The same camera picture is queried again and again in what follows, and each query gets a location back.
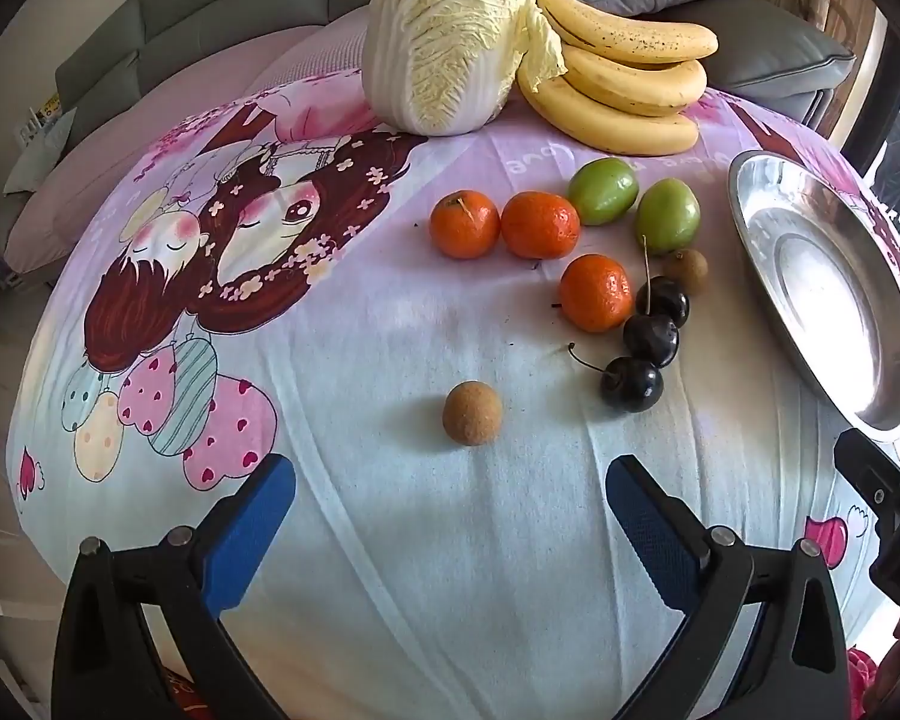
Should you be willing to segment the brown longan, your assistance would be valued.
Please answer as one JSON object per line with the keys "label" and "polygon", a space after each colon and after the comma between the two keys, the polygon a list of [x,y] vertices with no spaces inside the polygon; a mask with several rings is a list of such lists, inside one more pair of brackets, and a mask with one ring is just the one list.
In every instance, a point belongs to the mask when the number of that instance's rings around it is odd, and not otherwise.
{"label": "brown longan", "polygon": [[448,392],[442,426],[457,444],[484,445],[500,433],[502,415],[502,400],[496,390],[479,380],[467,380]]}
{"label": "brown longan", "polygon": [[699,250],[675,250],[663,259],[663,275],[678,284],[688,296],[697,296],[706,291],[709,262]]}

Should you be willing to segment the green jujube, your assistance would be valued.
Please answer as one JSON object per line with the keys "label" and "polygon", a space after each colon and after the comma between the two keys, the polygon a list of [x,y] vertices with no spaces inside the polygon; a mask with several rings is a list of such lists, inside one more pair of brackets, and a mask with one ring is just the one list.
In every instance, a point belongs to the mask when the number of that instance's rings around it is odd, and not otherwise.
{"label": "green jujube", "polygon": [[617,158],[600,158],[582,166],[567,188],[567,199],[583,226],[614,223],[639,197],[635,172]]}
{"label": "green jujube", "polygon": [[640,197],[634,236],[650,255],[686,249],[701,226],[701,205],[688,184],[674,177],[662,179]]}

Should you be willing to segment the orange tangerine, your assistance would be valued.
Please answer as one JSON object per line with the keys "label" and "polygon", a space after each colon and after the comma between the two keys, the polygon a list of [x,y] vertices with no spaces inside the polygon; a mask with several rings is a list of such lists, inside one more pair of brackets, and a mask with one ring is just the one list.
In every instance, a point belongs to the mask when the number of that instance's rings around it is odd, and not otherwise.
{"label": "orange tangerine", "polygon": [[500,231],[505,247],[515,257],[562,259],[578,243],[580,216],[574,205],[560,195],[520,192],[504,206]]}
{"label": "orange tangerine", "polygon": [[562,314],[578,330],[605,333],[634,312],[634,294],[621,263],[600,254],[580,255],[559,282]]}
{"label": "orange tangerine", "polygon": [[450,259],[481,259],[499,240],[499,210],[484,193],[457,190],[445,195],[430,211],[429,236]]}

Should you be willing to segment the round steel plate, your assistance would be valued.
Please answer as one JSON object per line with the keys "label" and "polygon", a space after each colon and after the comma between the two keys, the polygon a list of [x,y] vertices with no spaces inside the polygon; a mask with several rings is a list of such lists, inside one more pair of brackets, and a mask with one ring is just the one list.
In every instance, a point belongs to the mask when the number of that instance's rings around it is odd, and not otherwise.
{"label": "round steel plate", "polygon": [[806,167],[743,151],[730,213],[802,372],[873,439],[900,436],[900,286],[866,221]]}

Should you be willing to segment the cartoon print tablecloth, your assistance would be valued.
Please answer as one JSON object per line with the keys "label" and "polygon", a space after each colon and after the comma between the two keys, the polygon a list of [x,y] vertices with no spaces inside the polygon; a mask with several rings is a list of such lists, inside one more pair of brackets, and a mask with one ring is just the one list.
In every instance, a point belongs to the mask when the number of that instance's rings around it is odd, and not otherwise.
{"label": "cartoon print tablecloth", "polygon": [[[832,465],[841,415],[754,293],[731,160],[785,154],[891,262],[899,239],[813,130],[718,91],[691,115],[693,149],[635,163],[696,193],[710,270],[640,415],[611,413],[567,353],[603,366],[619,338],[564,319],[564,260],[430,242],[448,193],[559,192],[592,160],[521,99],[424,140],[375,122],[340,71],[191,117],[119,181],[41,317],[7,441],[23,531],[68,577],[86,536],[154,543],[289,457],[294,505],[226,624],[294,717],[611,715],[678,622],[603,499],[622,454],[749,543],[816,539],[861,631],[881,603],[873,520]],[[467,380],[502,400],[489,444],[443,430]]]}

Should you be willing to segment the pink sofa mat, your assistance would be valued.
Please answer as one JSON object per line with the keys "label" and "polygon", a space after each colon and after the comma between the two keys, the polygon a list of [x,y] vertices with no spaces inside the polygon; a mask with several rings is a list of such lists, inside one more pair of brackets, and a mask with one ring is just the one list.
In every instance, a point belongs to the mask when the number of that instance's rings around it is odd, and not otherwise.
{"label": "pink sofa mat", "polygon": [[164,80],[98,127],[22,205],[2,260],[25,275],[66,259],[133,164],[173,127],[270,86],[361,63],[368,9],[326,26],[297,26],[219,50]]}

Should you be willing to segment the middle yellow banana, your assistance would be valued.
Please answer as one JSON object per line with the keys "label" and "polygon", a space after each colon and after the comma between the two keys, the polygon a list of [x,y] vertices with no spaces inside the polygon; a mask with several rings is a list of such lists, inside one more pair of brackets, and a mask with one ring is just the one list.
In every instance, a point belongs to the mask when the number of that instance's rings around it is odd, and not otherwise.
{"label": "middle yellow banana", "polygon": [[665,117],[701,99],[707,75],[701,62],[663,68],[635,68],[580,47],[562,46],[566,80],[575,91],[628,114]]}

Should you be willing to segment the yellow banana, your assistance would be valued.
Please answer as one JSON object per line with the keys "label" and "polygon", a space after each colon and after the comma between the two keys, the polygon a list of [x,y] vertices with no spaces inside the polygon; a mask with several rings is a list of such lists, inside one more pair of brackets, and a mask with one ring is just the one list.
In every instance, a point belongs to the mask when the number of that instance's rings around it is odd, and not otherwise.
{"label": "yellow banana", "polygon": [[530,83],[525,67],[517,71],[523,98],[543,119],[590,148],[629,156],[668,156],[688,151],[699,140],[699,127],[686,115],[640,117],[597,103],[578,93],[560,76]]}
{"label": "yellow banana", "polygon": [[575,91],[628,114],[665,117],[701,99],[707,75],[701,62],[663,68],[635,68],[580,47],[562,46],[566,80]]}

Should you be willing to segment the bottom yellow banana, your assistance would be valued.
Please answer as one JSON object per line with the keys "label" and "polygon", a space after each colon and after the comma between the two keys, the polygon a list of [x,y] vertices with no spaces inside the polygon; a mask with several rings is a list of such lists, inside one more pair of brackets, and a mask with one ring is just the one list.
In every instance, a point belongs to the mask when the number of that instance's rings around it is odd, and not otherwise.
{"label": "bottom yellow banana", "polygon": [[530,83],[525,67],[517,71],[523,98],[543,119],[590,148],[629,156],[668,156],[688,151],[699,140],[699,127],[686,115],[640,117],[597,103],[578,93],[560,76]]}

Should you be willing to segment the top spotted banana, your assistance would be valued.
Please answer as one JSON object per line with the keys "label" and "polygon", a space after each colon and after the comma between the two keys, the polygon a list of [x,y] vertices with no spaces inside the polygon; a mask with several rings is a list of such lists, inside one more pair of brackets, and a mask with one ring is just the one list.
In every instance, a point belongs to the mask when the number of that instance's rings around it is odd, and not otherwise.
{"label": "top spotted banana", "polygon": [[712,29],[696,23],[640,21],[611,15],[580,0],[536,0],[569,46],[631,65],[673,65],[718,50]]}

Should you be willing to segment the napa cabbage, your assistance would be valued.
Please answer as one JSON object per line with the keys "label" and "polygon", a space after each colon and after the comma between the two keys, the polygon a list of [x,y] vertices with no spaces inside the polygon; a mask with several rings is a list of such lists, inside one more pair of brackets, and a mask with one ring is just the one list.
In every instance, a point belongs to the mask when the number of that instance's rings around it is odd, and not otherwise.
{"label": "napa cabbage", "polygon": [[557,32],[536,0],[370,0],[362,82],[379,119],[450,137],[491,122],[518,75],[566,73]]}

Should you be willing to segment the grey sofa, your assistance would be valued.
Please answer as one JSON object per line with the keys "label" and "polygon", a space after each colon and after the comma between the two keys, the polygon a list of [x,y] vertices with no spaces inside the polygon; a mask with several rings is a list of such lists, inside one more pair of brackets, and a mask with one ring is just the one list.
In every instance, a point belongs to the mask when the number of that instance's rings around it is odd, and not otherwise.
{"label": "grey sofa", "polygon": [[[164,80],[227,47],[297,26],[325,26],[368,0],[126,0],[56,71],[68,142],[141,101]],[[817,124],[855,64],[852,50],[767,0],[696,0],[637,18],[699,23],[720,47],[712,86]]]}

